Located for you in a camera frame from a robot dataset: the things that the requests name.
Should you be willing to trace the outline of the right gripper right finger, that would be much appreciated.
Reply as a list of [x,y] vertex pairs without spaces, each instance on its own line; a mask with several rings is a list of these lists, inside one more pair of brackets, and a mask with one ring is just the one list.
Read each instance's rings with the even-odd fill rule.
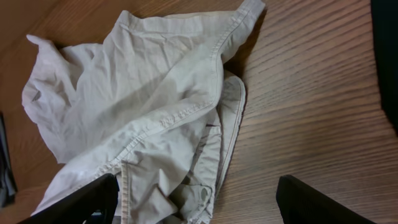
[[276,201],[284,224],[375,224],[292,175],[279,178]]

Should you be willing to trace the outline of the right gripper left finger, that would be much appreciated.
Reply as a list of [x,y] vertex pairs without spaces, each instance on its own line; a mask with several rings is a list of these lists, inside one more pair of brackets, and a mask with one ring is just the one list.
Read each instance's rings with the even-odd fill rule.
[[116,176],[105,174],[19,224],[111,224],[118,192]]

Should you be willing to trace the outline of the beige cotton shorts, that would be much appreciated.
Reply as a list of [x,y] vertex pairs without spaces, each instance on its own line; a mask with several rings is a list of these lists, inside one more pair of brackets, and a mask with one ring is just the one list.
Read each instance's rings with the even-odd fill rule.
[[37,211],[114,174],[122,223],[209,223],[246,101],[224,64],[264,8],[123,11],[102,44],[62,49],[29,35],[39,51],[22,104],[62,165]]

